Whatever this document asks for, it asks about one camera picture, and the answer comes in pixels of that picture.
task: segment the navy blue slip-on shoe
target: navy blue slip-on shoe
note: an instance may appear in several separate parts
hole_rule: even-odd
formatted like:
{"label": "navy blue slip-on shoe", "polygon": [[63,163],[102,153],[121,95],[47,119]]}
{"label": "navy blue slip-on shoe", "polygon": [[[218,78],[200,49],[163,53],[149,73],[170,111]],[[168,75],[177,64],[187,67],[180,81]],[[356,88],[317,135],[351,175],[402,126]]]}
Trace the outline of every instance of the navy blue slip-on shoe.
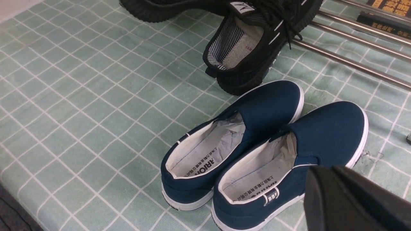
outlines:
{"label": "navy blue slip-on shoe", "polygon": [[261,229],[304,196],[310,166],[353,167],[367,134],[365,112],[345,101],[282,126],[221,173],[211,210],[215,223],[223,231]]}
{"label": "navy blue slip-on shoe", "polygon": [[167,203],[183,211],[203,206],[212,198],[221,171],[273,130],[297,120],[303,104],[301,87],[274,81],[245,93],[216,118],[185,134],[161,164]]}

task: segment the black book cover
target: black book cover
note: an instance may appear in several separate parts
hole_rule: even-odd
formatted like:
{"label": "black book cover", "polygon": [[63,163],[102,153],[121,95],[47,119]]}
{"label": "black book cover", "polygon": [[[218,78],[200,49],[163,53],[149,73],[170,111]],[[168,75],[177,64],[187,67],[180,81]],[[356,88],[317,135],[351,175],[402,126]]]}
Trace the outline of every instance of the black book cover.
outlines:
{"label": "black book cover", "polygon": [[[368,0],[367,5],[411,18],[411,0]],[[361,12],[357,22],[411,39],[411,25],[398,23],[367,12]]]}

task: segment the shoe label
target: shoe label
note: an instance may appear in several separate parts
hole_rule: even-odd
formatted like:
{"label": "shoe label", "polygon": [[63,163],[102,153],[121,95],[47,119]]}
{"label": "shoe label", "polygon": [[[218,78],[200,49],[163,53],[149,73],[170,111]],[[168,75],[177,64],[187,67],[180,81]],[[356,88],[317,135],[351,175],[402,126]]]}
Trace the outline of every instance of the shoe label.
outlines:
{"label": "shoe label", "polygon": [[191,176],[191,175],[198,175],[201,173],[205,173],[207,170],[212,168],[216,162],[212,158],[212,154],[217,151],[217,148],[214,148],[209,152],[207,155],[205,155],[190,171],[186,174],[186,176]]}
{"label": "shoe label", "polygon": [[240,14],[256,10],[245,2],[230,2],[230,5],[232,5]]}
{"label": "shoe label", "polygon": [[267,179],[261,181],[254,187],[250,188],[247,192],[241,194],[237,200],[234,201],[241,201],[241,200],[248,200],[257,196],[258,194],[264,192],[265,190],[269,189],[271,186],[275,185],[277,181],[274,181],[273,177],[270,176]]}

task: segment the metal rod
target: metal rod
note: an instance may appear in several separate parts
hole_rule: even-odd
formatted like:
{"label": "metal rod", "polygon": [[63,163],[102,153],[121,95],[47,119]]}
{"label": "metal rod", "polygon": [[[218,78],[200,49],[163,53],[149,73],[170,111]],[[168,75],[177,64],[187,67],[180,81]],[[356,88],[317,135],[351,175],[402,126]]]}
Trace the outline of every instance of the metal rod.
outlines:
{"label": "metal rod", "polygon": [[353,2],[351,0],[333,0],[335,2],[339,2],[341,4],[351,6],[351,7],[356,7],[360,8],[361,10],[368,12],[368,13],[373,13],[375,15],[381,16],[383,18],[387,18],[392,21],[396,21],[398,23],[404,24],[404,25],[410,25],[411,24],[411,18],[406,18],[402,17],[401,15],[394,14],[385,10],[381,10],[379,8],[375,8],[369,5],[365,5],[359,2]]}
{"label": "metal rod", "polygon": [[347,39],[347,40],[351,40],[351,41],[353,41],[353,42],[356,42],[356,43],[358,43],[358,44],[361,44],[361,45],[363,45],[363,46],[367,46],[367,47],[369,47],[369,48],[371,48],[371,49],[374,49],[374,50],[376,50],[376,51],[380,51],[380,52],[385,53],[385,54],[387,54],[387,55],[390,55],[390,56],[392,56],[392,57],[394,57],[394,58],[398,58],[398,59],[401,59],[401,60],[403,60],[403,61],[405,61],[405,62],[411,63],[411,55],[406,55],[406,54],[404,54],[404,53],[401,53],[401,52],[392,50],[392,49],[390,49],[390,48],[388,48],[388,47],[385,47],[385,46],[382,46],[382,45],[378,45],[378,44],[374,44],[374,43],[372,43],[372,42],[370,42],[370,41],[367,41],[367,40],[365,40],[365,39],[362,39],[362,38],[360,38],[360,37],[358,37],[358,36],[355,36],[355,35],[346,33],[346,32],[344,32],[344,31],[341,31],[341,30],[332,28],[332,27],[330,27],[330,26],[327,26],[327,25],[324,25],[324,24],[321,24],[321,23],[317,23],[317,22],[314,22],[314,21],[313,21],[313,22],[311,22],[311,26],[316,27],[316,28],[318,28],[318,29],[320,29],[320,30],[324,30],[324,31],[327,31],[327,32],[329,32],[329,33],[338,35],[338,36],[343,37],[343,38],[345,38],[345,39]]}
{"label": "metal rod", "polygon": [[297,40],[297,39],[293,39],[293,43],[295,43],[295,44],[299,45],[300,47],[303,47],[307,50],[310,50],[310,51],[313,51],[313,52],[318,53],[320,55],[323,55],[323,56],[325,56],[329,59],[332,59],[336,62],[342,63],[342,64],[344,64],[348,67],[355,68],[355,69],[357,69],[359,71],[362,71],[366,74],[372,75],[372,76],[374,76],[378,79],[387,81],[387,82],[392,83],[394,85],[397,85],[397,86],[399,86],[399,87],[401,87],[401,88],[403,88],[407,91],[411,91],[411,83],[410,82],[404,81],[402,79],[399,79],[399,78],[394,77],[392,75],[386,74],[386,73],[381,72],[379,70],[376,70],[374,68],[370,68],[370,67],[368,67],[366,65],[363,65],[359,62],[353,61],[351,59],[347,59],[347,58],[345,58],[341,55],[332,53],[328,50],[322,49],[322,48],[314,46],[312,44],[309,44],[309,43],[306,43],[306,42],[303,42],[303,41],[300,41],[300,40]]}
{"label": "metal rod", "polygon": [[399,36],[387,33],[385,31],[377,30],[377,29],[372,28],[370,26],[363,25],[361,23],[357,23],[355,21],[352,21],[352,20],[349,20],[349,19],[346,19],[346,18],[342,18],[342,17],[336,16],[336,15],[332,15],[332,14],[326,13],[324,11],[320,11],[318,13],[318,15],[321,16],[321,17],[325,17],[325,18],[334,20],[334,21],[336,21],[338,23],[341,23],[343,25],[347,25],[347,26],[352,27],[356,30],[359,30],[359,31],[362,31],[362,32],[365,32],[365,33],[373,34],[373,35],[375,35],[375,36],[377,36],[381,39],[386,39],[388,41],[392,41],[392,42],[395,42],[395,43],[402,44],[404,46],[411,47],[411,41],[409,41],[405,38],[401,38]]}

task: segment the green checkered tablecloth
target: green checkered tablecloth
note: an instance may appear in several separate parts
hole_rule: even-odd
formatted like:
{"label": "green checkered tablecloth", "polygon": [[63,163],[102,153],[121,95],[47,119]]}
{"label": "green checkered tablecloth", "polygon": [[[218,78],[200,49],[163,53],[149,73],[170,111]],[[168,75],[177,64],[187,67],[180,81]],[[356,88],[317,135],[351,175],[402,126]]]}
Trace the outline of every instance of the green checkered tablecloth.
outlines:
{"label": "green checkered tablecloth", "polygon": [[[358,15],[328,0],[323,9]],[[202,52],[220,22],[187,11],[150,24],[117,0],[44,0],[0,24],[1,183],[45,230],[217,230],[210,202],[191,213],[167,205],[159,166],[182,134],[236,99],[204,74]],[[302,35],[411,80],[405,62],[311,27]],[[264,81],[278,79],[304,89],[304,113],[335,100],[363,107],[368,142],[354,169],[411,201],[409,92],[297,46],[283,48]],[[264,230],[306,227],[300,201]]]}

